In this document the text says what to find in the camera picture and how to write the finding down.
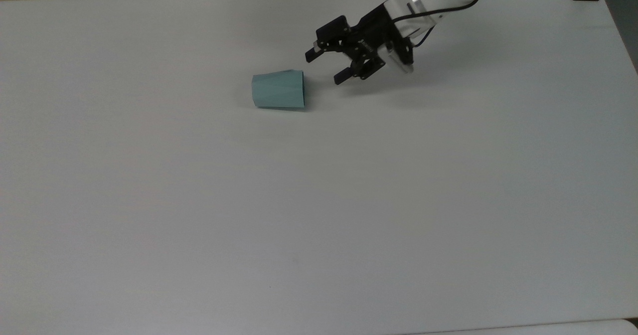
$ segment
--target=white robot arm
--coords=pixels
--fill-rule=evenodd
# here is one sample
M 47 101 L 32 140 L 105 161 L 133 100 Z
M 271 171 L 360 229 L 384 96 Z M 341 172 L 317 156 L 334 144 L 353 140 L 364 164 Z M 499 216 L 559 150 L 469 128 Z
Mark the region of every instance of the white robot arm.
M 404 72 L 412 72 L 413 40 L 429 32 L 445 15 L 469 8 L 478 0 L 386 0 L 349 26 L 340 16 L 317 30 L 317 41 L 306 53 L 312 62 L 327 51 L 342 52 L 352 60 L 334 80 L 367 79 L 392 60 Z

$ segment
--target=white table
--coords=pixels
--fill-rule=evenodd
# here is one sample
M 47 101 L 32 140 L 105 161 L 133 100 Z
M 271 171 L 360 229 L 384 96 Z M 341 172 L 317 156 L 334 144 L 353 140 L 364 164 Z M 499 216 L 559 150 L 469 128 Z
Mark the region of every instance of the white table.
M 481 0 L 337 87 L 383 0 L 0 3 L 0 333 L 397 335 L 638 315 L 603 2 Z M 253 74 L 303 69 L 307 112 Z

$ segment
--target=table surface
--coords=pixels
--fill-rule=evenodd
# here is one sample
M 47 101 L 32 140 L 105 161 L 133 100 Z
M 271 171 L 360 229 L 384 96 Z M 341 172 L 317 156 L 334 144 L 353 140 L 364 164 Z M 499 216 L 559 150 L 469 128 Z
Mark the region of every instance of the table surface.
M 481 0 L 410 76 L 305 64 L 381 1 L 0 3 L 0 333 L 638 315 L 638 77 L 606 5 Z M 253 106 L 282 69 L 305 112 Z

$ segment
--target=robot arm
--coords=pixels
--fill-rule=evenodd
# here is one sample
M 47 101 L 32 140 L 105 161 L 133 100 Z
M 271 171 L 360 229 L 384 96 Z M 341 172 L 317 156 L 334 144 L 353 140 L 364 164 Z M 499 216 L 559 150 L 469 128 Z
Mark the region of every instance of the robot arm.
M 306 53 L 306 60 L 312 62 L 328 51 L 346 54 L 352 63 L 335 75 L 337 85 L 351 77 L 365 80 L 390 60 L 410 73 L 412 41 L 431 31 L 447 13 L 469 8 L 477 1 L 386 0 L 356 26 L 349 26 L 342 15 L 317 30 L 317 41 Z

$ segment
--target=black cable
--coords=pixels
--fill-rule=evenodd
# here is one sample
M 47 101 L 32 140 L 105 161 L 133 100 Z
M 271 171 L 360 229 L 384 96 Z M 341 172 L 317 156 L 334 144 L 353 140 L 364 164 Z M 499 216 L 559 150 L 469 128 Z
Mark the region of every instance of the black cable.
M 409 14 L 409 15 L 402 15 L 400 17 L 397 17 L 395 19 L 392 20 L 393 23 L 397 23 L 399 21 L 403 21 L 404 19 L 411 19 L 411 18 L 418 18 L 418 17 L 426 17 L 428 15 L 434 15 L 434 14 L 443 14 L 446 12 L 454 12 L 454 11 L 460 11 L 460 10 L 465 10 L 466 8 L 470 8 L 474 5 L 477 4 L 479 0 L 474 0 L 471 3 L 468 3 L 465 6 L 459 6 L 459 7 L 451 7 L 451 8 L 442 8 L 441 10 L 434 10 L 434 11 L 428 11 L 428 12 L 421 12 L 418 14 Z
M 417 46 L 414 46 L 414 47 L 415 47 L 415 48 L 416 48 L 416 47 L 419 47 L 419 46 L 421 46 L 421 45 L 423 44 L 423 42 L 426 42 L 426 39 L 428 39 L 428 36 L 430 35 L 430 33 L 432 33 L 432 30 L 434 30 L 434 29 L 435 29 L 434 27 L 430 28 L 430 29 L 428 30 L 428 33 L 426 33 L 426 35 L 425 35 L 425 36 L 423 37 L 423 39 L 421 40 L 421 42 L 419 42 L 419 44 L 417 44 Z

